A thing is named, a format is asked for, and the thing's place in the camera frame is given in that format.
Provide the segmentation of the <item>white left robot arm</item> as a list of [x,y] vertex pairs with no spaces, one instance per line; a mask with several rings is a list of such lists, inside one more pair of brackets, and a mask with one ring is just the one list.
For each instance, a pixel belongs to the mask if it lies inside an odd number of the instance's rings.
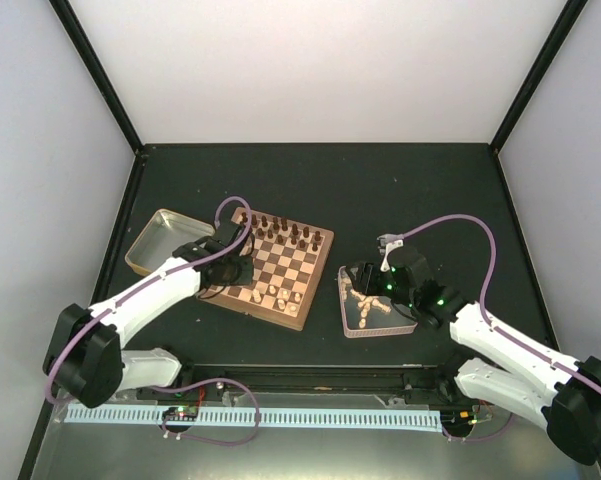
[[127,345],[180,301],[211,286],[250,281],[252,262],[242,252],[250,236],[248,226],[223,221],[213,235],[179,246],[154,272],[121,293],[86,308],[71,304],[62,310],[42,366],[48,401],[55,400],[53,387],[88,408],[120,391],[145,387],[173,399],[187,397],[195,376],[174,354]]

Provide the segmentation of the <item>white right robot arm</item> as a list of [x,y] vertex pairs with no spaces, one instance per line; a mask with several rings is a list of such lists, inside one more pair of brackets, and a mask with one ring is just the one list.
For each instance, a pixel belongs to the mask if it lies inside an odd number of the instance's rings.
[[345,267],[354,291],[389,299],[404,315],[436,329],[474,357],[434,379],[437,396],[484,400],[544,430],[572,460],[591,466],[601,455],[601,360],[581,361],[497,319],[477,301],[440,284],[426,259],[397,241],[379,263]]

